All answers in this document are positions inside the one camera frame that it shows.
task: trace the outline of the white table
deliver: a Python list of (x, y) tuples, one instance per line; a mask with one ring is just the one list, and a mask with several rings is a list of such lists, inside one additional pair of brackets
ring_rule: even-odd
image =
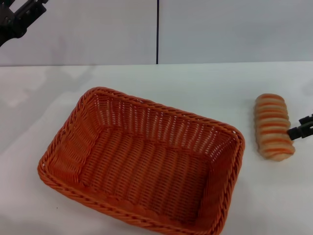
[(246, 139), (223, 235), (313, 232), (313, 137), (280, 163), (256, 152), (252, 109), (285, 98), (292, 126), (313, 113), (313, 62), (0, 68), (0, 234), (154, 234), (44, 185), (37, 164), (79, 97), (105, 86), (229, 123)]

